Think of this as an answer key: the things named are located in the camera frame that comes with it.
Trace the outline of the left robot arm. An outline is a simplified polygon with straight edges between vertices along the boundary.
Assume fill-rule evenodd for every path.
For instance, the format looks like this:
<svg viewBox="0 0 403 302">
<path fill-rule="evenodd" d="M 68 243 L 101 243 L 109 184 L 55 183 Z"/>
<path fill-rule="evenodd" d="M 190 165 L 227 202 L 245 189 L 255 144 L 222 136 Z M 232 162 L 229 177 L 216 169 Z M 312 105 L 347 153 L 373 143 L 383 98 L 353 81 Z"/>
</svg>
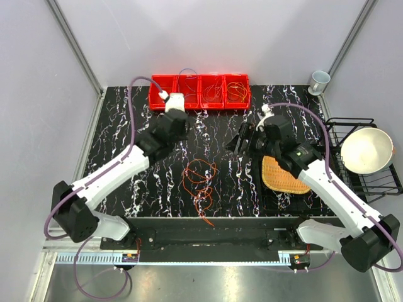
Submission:
<svg viewBox="0 0 403 302">
<path fill-rule="evenodd" d="M 55 185 L 52 218 L 75 243 L 95 236 L 110 238 L 122 249 L 131 248 L 136 241 L 133 226 L 121 216 L 106 215 L 96 208 L 131 177 L 165 159 L 178 142 L 186 139 L 187 132 L 186 112 L 167 110 L 135 139 L 134 145 L 96 172 L 71 185 L 64 181 Z"/>
</svg>

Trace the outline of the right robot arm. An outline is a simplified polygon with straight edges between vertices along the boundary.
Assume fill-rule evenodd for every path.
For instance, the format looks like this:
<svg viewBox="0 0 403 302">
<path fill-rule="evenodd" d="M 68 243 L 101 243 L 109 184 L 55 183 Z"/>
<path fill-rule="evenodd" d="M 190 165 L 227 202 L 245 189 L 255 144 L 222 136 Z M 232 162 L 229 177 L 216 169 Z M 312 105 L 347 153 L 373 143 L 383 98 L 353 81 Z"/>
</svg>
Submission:
<svg viewBox="0 0 403 302">
<path fill-rule="evenodd" d="M 394 215 L 383 216 L 363 202 L 310 143 L 296 141 L 285 117 L 264 117 L 257 125 L 243 122 L 225 149 L 250 157 L 274 158 L 284 171 L 311 188 L 343 224 L 337 227 L 308 218 L 286 233 L 292 249 L 307 243 L 327 248 L 342 254 L 359 272 L 377 266 L 393 250 L 402 254 L 396 243 L 399 220 Z"/>
</svg>

